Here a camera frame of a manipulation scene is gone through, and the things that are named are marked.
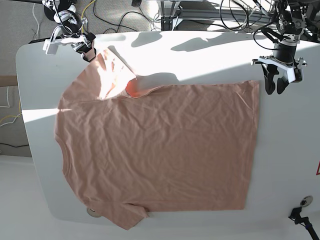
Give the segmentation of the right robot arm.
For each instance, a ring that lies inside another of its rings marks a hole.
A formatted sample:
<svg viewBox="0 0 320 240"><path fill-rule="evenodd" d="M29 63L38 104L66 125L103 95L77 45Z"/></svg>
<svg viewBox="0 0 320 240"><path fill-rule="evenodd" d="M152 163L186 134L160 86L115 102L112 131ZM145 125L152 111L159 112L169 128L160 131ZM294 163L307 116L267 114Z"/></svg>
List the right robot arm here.
<svg viewBox="0 0 320 240"><path fill-rule="evenodd" d="M59 46L70 45L86 62L96 57L94 40L96 36L85 32L88 20L77 13L76 0L43 0L42 4L50 11L50 19L57 23L50 38L44 41L42 50L46 55L55 55Z"/></svg>

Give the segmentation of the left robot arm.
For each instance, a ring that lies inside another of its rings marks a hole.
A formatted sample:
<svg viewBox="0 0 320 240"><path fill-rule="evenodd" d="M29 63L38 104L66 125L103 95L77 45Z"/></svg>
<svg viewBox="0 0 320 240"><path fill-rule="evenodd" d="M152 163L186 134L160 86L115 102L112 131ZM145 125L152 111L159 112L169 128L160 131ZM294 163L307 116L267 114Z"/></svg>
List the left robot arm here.
<svg viewBox="0 0 320 240"><path fill-rule="evenodd" d="M258 1L254 1L260 11L271 18L257 31L267 37L274 47L272 55L260 56L252 60L252 65L261 65L265 91L271 95L274 91L280 95L291 83L304 80L303 67L307 62L295 59L300 40L320 42L320 12L318 0L275 0L274 12L266 11Z"/></svg>

